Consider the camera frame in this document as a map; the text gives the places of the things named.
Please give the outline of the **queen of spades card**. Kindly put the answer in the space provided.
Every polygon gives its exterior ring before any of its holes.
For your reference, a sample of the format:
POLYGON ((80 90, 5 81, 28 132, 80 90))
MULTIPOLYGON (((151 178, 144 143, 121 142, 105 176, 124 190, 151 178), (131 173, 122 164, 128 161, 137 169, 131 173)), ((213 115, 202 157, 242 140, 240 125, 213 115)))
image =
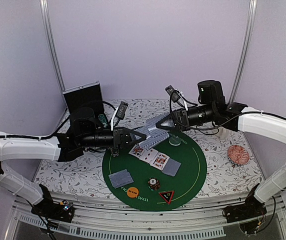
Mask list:
POLYGON ((130 150, 129 154, 139 159, 143 155, 144 151, 145 150, 141 148, 139 145, 135 145, 130 150))

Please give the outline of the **blue playing card deck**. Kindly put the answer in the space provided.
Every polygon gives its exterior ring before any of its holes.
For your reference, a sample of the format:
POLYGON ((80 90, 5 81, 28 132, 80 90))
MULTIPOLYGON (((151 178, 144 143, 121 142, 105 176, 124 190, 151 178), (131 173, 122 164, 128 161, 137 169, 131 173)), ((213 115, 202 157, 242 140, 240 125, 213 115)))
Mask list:
POLYGON ((135 129, 135 131, 146 135, 146 139, 138 144, 141 148, 151 149, 170 136, 168 130, 156 127, 157 122, 168 116, 170 116, 169 112, 154 116, 147 119, 144 126, 135 129))

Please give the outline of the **blue poker chip stack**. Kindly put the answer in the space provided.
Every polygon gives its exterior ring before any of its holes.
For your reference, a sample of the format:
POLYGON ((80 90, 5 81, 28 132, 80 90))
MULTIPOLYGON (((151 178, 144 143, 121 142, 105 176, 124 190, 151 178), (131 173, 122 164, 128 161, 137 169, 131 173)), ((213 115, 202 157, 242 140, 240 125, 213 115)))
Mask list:
POLYGON ((118 149, 112 149, 112 150, 111 150, 111 155, 112 155, 113 157, 119 156, 119 153, 120 153, 120 151, 119 151, 118 149))

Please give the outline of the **three of diamonds card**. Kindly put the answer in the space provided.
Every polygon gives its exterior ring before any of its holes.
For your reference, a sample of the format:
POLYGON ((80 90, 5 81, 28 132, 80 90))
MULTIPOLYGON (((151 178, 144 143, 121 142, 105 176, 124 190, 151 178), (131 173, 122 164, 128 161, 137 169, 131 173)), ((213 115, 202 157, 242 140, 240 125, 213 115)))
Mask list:
POLYGON ((157 153, 158 151, 156 149, 153 149, 153 148, 145 149, 139 159, 141 161, 144 161, 150 164, 152 160, 155 158, 155 156, 157 155, 157 153))

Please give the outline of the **king of diamonds card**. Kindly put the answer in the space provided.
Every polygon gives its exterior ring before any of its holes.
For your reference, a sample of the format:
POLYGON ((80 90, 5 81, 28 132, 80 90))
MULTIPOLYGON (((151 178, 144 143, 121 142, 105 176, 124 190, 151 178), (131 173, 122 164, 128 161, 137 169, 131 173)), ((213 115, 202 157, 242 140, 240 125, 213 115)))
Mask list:
POLYGON ((164 166, 167 164, 169 158, 170 157, 168 155, 158 152, 156 156, 153 158, 153 160, 151 161, 150 166, 156 169, 162 170, 164 166))

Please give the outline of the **dealt card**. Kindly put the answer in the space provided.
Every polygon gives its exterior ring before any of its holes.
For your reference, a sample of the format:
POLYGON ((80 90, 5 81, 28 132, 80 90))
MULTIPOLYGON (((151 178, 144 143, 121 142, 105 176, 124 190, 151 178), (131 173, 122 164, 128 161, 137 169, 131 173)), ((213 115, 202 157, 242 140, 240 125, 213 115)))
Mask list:
POLYGON ((123 169, 121 171, 110 174, 108 177, 110 181, 112 181, 113 179, 122 179, 127 176, 131 176, 130 172, 127 169, 123 169))

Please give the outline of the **red black poker chip stack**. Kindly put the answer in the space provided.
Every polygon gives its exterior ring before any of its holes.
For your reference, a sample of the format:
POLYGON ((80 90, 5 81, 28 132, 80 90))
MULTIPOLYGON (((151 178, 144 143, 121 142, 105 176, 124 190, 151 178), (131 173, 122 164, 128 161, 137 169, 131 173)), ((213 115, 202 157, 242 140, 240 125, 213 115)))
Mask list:
POLYGON ((151 191, 157 191, 160 188, 160 182, 157 178, 151 177, 148 179, 148 187, 151 191))

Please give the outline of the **orange big blind button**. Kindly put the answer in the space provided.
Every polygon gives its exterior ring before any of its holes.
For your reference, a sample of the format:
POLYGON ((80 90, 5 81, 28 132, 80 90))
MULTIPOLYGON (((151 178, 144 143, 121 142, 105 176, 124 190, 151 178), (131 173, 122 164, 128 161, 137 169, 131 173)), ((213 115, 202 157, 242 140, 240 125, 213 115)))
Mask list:
POLYGON ((131 199, 137 198, 139 196, 139 189, 136 187, 130 187, 127 189, 126 194, 131 199))

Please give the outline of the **aluminium poker chip case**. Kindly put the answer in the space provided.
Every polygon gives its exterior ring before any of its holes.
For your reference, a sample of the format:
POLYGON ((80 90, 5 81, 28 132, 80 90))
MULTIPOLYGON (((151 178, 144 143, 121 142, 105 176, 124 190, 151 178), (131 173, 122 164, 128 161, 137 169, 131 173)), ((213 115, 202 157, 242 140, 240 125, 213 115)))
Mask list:
POLYGON ((63 97, 70 114, 81 107, 90 107, 95 116, 104 114, 100 82, 95 81, 63 91, 63 97))

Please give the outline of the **black red triangular marker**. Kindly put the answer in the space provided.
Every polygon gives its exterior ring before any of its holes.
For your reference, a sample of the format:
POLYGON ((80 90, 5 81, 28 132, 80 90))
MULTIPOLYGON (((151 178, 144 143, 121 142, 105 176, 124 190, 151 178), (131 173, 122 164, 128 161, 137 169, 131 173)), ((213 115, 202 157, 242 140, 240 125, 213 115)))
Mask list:
POLYGON ((159 196, 165 201, 165 203, 170 204, 173 198, 175 191, 171 190, 171 191, 163 191, 163 192, 159 192, 159 196))

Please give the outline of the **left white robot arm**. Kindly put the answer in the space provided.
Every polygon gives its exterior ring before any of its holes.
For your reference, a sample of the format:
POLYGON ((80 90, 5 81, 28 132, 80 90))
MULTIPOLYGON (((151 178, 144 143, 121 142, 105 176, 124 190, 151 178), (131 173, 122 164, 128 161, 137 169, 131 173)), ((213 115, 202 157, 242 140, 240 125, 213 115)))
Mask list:
POLYGON ((49 136, 11 135, 0 132, 0 186, 29 201, 46 216, 57 213, 48 189, 32 183, 4 164, 6 160, 50 160, 70 162, 83 155, 85 148, 109 149, 118 155, 120 149, 132 147, 146 139, 135 130, 104 127, 94 110, 81 107, 69 115, 70 127, 66 133, 49 136))

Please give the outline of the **green poker chip stack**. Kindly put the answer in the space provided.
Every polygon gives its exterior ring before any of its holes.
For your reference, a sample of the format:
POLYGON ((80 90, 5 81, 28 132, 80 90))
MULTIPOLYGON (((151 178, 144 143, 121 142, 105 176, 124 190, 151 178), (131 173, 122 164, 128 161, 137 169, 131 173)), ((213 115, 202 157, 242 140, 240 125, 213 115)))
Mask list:
POLYGON ((108 120, 104 114, 99 114, 98 119, 102 123, 104 128, 108 127, 108 120))

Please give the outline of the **cream ceramic mug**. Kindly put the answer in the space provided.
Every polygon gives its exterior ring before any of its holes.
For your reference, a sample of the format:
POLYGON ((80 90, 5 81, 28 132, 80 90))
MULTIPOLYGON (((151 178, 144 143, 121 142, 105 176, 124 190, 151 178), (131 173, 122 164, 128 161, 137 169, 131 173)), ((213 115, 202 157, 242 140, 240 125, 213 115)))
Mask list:
POLYGON ((221 140, 224 140, 229 136, 229 130, 224 127, 219 127, 216 136, 219 137, 221 140))

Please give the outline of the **aluminium front rail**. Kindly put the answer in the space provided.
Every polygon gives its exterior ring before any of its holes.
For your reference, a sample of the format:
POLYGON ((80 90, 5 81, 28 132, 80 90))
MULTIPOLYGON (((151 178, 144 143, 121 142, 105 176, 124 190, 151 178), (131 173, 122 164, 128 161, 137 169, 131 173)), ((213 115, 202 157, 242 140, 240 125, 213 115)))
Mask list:
POLYGON ((244 202, 245 194, 194 198, 171 211, 133 209, 117 199, 54 193, 55 201, 74 204, 71 223, 60 222, 54 237, 94 240, 286 240, 286 207, 280 195, 266 203, 267 214, 259 233, 242 232, 254 219, 229 223, 222 211, 244 202))

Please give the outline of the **aluminium frame post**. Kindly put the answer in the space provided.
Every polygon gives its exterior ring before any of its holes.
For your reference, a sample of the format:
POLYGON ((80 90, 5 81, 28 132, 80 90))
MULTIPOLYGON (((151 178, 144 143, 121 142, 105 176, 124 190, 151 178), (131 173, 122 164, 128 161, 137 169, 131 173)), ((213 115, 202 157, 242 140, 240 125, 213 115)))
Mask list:
POLYGON ((55 49, 54 37, 53 37, 51 21, 50 21, 50 14, 49 14, 49 9, 48 9, 48 1, 40 0, 39 3, 40 3, 40 10, 41 10, 41 15, 42 15, 45 35, 46 35, 47 43, 49 47, 50 57, 51 57, 53 67, 54 67, 54 72, 55 72, 55 75, 58 81, 60 91, 63 92, 65 91, 65 84, 62 78, 62 73, 61 73, 61 69, 59 66, 59 60, 58 60, 56 49, 55 49))
POLYGON ((255 18, 256 18, 256 11, 257 11, 257 0, 250 0, 249 1, 249 9, 248 9, 248 16, 247 16, 247 23, 245 27, 245 35, 243 39, 243 45, 240 55, 240 60, 238 63, 235 80, 232 86, 229 103, 232 103, 235 101, 237 92, 240 87, 243 71, 245 68, 245 63, 248 55, 248 50, 250 47, 251 37, 254 29, 255 24, 255 18))

